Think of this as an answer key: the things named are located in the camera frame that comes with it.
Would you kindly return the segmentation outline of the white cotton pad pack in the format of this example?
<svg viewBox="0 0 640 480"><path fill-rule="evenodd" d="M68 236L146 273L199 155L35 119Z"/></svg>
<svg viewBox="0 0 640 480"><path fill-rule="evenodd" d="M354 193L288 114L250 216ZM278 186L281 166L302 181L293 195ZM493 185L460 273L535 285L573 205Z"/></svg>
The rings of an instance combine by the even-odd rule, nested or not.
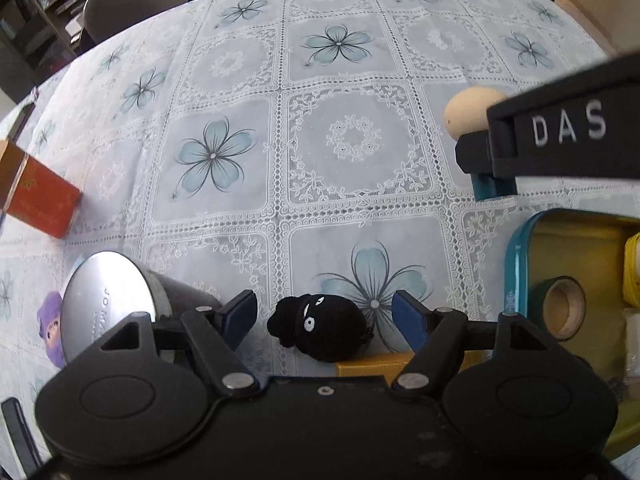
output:
<svg viewBox="0 0 640 480"><path fill-rule="evenodd" d="M640 313L638 309L624 311L625 333L625 382L638 382L640 376Z"/></svg>

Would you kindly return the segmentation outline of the black smartphone far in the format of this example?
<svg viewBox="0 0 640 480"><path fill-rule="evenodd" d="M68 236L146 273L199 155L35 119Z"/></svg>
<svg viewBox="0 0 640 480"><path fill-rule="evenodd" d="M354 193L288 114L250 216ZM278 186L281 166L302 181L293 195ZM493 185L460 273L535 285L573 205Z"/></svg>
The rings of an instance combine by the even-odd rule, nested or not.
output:
<svg viewBox="0 0 640 480"><path fill-rule="evenodd" d="M9 128L8 134L6 138L10 141L15 141L23 131L26 122L28 122L30 115L35 109L35 104L33 102L25 104L17 113L14 122Z"/></svg>

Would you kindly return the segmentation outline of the black plush toy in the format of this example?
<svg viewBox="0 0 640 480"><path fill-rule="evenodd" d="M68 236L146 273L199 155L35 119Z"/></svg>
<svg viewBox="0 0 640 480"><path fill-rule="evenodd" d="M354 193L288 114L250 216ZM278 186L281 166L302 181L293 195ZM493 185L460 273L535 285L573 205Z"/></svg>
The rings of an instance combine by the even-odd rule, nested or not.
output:
<svg viewBox="0 0 640 480"><path fill-rule="evenodd" d="M323 363L351 360L373 339L372 328L352 300L325 294L281 299L267 330L282 347Z"/></svg>

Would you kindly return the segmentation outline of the orange tin wooden lid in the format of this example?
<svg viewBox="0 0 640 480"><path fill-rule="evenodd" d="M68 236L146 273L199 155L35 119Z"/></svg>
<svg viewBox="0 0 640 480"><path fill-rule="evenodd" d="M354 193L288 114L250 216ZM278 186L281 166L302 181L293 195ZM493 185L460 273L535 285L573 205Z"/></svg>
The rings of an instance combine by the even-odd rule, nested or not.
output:
<svg viewBox="0 0 640 480"><path fill-rule="evenodd" d="M1 212L52 237L64 238L81 192L9 140L1 141Z"/></svg>

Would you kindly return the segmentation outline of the wooden bookshelf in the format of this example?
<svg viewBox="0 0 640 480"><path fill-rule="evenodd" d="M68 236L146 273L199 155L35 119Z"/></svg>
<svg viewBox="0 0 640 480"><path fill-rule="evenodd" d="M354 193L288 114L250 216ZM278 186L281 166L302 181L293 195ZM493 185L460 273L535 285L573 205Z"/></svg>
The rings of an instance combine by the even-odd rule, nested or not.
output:
<svg viewBox="0 0 640 480"><path fill-rule="evenodd" d="M72 62L89 42L81 23L87 0L1 0L1 41L37 84Z"/></svg>

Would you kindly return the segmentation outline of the smartphone near lit screen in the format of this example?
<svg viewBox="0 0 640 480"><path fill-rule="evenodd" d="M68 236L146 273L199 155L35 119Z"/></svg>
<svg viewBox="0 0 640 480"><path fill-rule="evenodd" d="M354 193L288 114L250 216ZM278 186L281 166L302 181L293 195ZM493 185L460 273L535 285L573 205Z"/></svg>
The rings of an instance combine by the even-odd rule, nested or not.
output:
<svg viewBox="0 0 640 480"><path fill-rule="evenodd" d="M2 401L1 413L18 461L26 477L30 478L42 466L43 460L28 428L20 401L14 396Z"/></svg>

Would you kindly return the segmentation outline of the yellow question block pouch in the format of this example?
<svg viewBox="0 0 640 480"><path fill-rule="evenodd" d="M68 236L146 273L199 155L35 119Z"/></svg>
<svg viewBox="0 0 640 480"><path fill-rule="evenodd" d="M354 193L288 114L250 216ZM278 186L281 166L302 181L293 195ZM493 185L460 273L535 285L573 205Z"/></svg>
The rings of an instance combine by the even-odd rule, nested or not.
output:
<svg viewBox="0 0 640 480"><path fill-rule="evenodd" d="M627 304L640 307L640 233L626 240L623 263L623 297Z"/></svg>

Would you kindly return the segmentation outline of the purple plush toy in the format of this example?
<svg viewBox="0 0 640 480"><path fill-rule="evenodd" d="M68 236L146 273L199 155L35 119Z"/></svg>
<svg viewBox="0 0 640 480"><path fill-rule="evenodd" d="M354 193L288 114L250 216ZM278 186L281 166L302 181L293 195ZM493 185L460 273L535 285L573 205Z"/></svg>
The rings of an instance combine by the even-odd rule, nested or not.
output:
<svg viewBox="0 0 640 480"><path fill-rule="evenodd" d="M43 340L47 357L57 368L66 365L61 342L62 297L59 292L48 292L37 311L39 336Z"/></svg>

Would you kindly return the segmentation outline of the floral lace tablecloth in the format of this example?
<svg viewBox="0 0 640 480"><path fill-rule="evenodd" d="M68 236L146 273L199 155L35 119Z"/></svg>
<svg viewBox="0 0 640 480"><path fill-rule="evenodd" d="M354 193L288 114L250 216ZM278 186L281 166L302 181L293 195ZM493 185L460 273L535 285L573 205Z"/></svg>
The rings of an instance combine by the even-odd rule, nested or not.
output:
<svg viewBox="0 0 640 480"><path fill-rule="evenodd" d="M632 182L523 179L479 203L442 116L470 87L515 94L606 58L551 0L195 0L134 25L43 84L18 146L81 190L62 240L1 221L1 394L26 415L55 375L37 311L104 249L258 320L262 374L322 364L267 332L278 299L352 298L374 352L405 345L403 288L491 320L503 258L538 212L634 217Z"/></svg>

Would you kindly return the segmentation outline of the gold teal metal tray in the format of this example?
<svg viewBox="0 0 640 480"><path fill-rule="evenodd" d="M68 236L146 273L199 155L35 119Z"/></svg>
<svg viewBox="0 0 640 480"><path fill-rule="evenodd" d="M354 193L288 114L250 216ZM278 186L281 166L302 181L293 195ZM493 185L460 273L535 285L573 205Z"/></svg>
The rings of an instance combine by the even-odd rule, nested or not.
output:
<svg viewBox="0 0 640 480"><path fill-rule="evenodd" d="M618 417L604 449L614 460L639 444L639 402L626 393L625 245L637 218L549 209L513 233L504 258L504 306L584 358L613 388Z"/></svg>

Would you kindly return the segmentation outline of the dark candle jar silver lid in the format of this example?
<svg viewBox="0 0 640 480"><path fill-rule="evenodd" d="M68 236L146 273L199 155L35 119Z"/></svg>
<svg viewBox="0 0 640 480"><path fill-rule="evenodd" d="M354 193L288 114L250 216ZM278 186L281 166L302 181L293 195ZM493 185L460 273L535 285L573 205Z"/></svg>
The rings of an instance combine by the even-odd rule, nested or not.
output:
<svg viewBox="0 0 640 480"><path fill-rule="evenodd" d="M221 303L209 292L114 250L80 257L62 295L60 341L65 362L72 362L131 313L145 312L157 321L198 307L218 309Z"/></svg>

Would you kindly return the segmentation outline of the green tape roll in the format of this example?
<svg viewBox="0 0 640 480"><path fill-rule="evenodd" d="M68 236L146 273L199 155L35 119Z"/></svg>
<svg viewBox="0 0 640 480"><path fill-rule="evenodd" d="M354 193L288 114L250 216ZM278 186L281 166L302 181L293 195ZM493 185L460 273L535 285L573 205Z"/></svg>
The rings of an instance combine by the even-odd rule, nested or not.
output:
<svg viewBox="0 0 640 480"><path fill-rule="evenodd" d="M550 278L529 291L527 317L558 341L572 339L582 328L586 313L586 293L570 276Z"/></svg>

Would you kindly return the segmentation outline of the teal mushroom makeup sponge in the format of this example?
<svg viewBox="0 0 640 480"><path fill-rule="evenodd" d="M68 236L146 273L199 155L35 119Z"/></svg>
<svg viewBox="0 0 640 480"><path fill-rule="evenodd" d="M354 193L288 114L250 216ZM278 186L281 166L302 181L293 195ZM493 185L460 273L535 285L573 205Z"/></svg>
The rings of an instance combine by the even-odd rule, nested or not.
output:
<svg viewBox="0 0 640 480"><path fill-rule="evenodd" d="M448 101L442 116L446 131L456 142L457 165L470 176L477 202L518 194L514 178L498 178L492 171L487 111L505 99L506 94L494 88L466 88Z"/></svg>

